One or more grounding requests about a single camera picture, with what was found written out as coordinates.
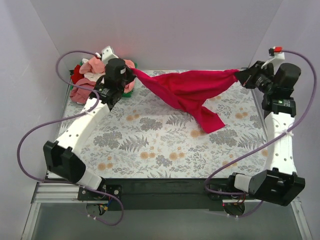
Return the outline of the magenta t shirt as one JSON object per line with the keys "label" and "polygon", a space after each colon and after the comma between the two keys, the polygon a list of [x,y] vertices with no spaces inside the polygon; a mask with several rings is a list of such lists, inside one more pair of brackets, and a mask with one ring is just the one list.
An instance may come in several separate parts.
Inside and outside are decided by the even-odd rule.
{"label": "magenta t shirt", "polygon": [[203,104],[236,83],[238,69],[190,70],[158,76],[149,76],[136,68],[133,72],[145,87],[166,104],[193,116],[205,133],[213,133],[225,126],[219,115]]}

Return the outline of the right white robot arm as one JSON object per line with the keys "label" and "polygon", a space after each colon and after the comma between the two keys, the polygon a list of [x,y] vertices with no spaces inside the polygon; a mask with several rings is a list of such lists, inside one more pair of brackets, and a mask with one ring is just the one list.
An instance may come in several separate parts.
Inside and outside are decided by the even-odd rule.
{"label": "right white robot arm", "polygon": [[243,193],[265,202],[287,206],[305,188],[293,158],[293,133],[287,131],[295,122],[296,102],[291,94],[301,75],[301,69],[292,63],[282,63],[274,72],[271,62],[257,61],[253,66],[235,74],[247,89],[263,93],[261,107],[267,130],[267,140],[279,138],[267,147],[265,169],[254,175],[230,175],[227,195],[237,199]]}

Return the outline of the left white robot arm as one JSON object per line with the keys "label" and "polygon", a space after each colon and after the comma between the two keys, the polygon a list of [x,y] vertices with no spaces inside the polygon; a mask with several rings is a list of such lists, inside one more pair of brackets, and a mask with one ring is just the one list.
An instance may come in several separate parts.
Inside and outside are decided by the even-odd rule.
{"label": "left white robot arm", "polygon": [[88,187],[95,200],[106,196],[106,187],[102,184],[102,177],[86,167],[80,153],[98,123],[110,113],[122,98],[125,86],[135,77],[123,59],[108,60],[105,74],[97,80],[81,116],[55,142],[47,141],[43,146],[47,170],[70,183]]}

